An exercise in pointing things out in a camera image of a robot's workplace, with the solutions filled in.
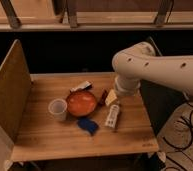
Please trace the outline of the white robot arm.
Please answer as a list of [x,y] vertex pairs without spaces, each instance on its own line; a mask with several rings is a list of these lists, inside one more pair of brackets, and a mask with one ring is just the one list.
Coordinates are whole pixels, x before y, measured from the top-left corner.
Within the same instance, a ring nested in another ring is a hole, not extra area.
[[150,43],[140,42],[117,52],[112,68],[118,96],[134,95],[142,79],[193,96],[193,55],[157,57]]

